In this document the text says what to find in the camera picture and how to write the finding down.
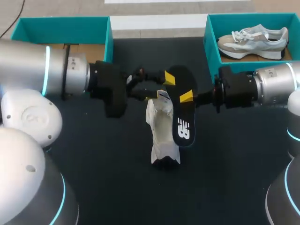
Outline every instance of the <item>sneaker sole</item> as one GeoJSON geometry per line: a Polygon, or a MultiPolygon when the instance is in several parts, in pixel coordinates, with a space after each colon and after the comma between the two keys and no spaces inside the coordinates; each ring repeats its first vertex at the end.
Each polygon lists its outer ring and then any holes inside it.
{"type": "Polygon", "coordinates": [[[229,56],[234,59],[242,59],[246,55],[255,54],[259,55],[263,58],[270,59],[270,60],[280,60],[283,57],[282,51],[279,52],[268,52],[268,51],[251,51],[251,52],[244,52],[244,53],[234,53],[234,52],[228,52],[221,48],[218,48],[220,52],[224,53],[226,56],[229,56]]]}

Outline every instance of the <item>new balance logo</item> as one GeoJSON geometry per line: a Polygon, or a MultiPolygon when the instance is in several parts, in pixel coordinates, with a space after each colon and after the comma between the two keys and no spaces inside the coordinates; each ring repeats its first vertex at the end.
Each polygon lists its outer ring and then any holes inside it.
{"type": "Polygon", "coordinates": [[[189,139],[189,123],[178,118],[178,135],[181,138],[189,139]]]}

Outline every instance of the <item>cardboard box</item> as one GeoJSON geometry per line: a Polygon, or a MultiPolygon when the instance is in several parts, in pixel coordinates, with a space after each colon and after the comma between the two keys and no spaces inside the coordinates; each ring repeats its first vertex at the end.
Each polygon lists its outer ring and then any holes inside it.
{"type": "Polygon", "coordinates": [[[300,20],[295,13],[208,15],[204,35],[204,48],[212,81],[214,81],[214,76],[218,75],[218,69],[222,66],[229,65],[233,72],[238,73],[300,60],[299,35],[300,20]],[[248,55],[241,60],[233,60],[220,55],[217,46],[218,38],[231,34],[232,31],[240,31],[259,24],[269,30],[280,30],[283,27],[289,30],[289,44],[282,60],[268,60],[257,55],[248,55]]]}
{"type": "MultiPolygon", "coordinates": [[[[67,44],[45,44],[54,49],[66,49],[67,44]]],[[[89,63],[95,63],[96,61],[104,60],[105,45],[70,45],[70,53],[84,53],[89,63]]]]}
{"type": "Polygon", "coordinates": [[[12,40],[49,45],[71,53],[85,53],[89,63],[113,61],[113,35],[108,16],[101,17],[21,17],[12,40]]]}

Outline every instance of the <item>silver robot arm segment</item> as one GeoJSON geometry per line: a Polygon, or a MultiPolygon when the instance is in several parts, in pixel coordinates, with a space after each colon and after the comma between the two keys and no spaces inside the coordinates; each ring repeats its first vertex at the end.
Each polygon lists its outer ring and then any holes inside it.
{"type": "Polygon", "coordinates": [[[289,96],[300,87],[300,61],[258,69],[254,79],[259,104],[287,104],[289,96]]]}
{"type": "MultiPolygon", "coordinates": [[[[32,89],[60,94],[65,67],[65,49],[0,40],[0,98],[11,89],[32,89]]],[[[88,87],[90,67],[84,53],[70,53],[66,93],[80,95],[88,87]]]]}

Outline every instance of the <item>shoelace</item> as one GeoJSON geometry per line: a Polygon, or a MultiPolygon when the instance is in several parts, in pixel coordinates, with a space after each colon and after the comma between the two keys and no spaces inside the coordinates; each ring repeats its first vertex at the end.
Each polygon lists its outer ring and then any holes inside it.
{"type": "Polygon", "coordinates": [[[242,42],[242,40],[246,41],[246,40],[253,40],[254,39],[251,34],[248,34],[245,31],[246,29],[248,29],[248,28],[242,29],[240,32],[238,32],[238,31],[232,31],[231,32],[232,37],[233,37],[235,42],[242,42]]]}

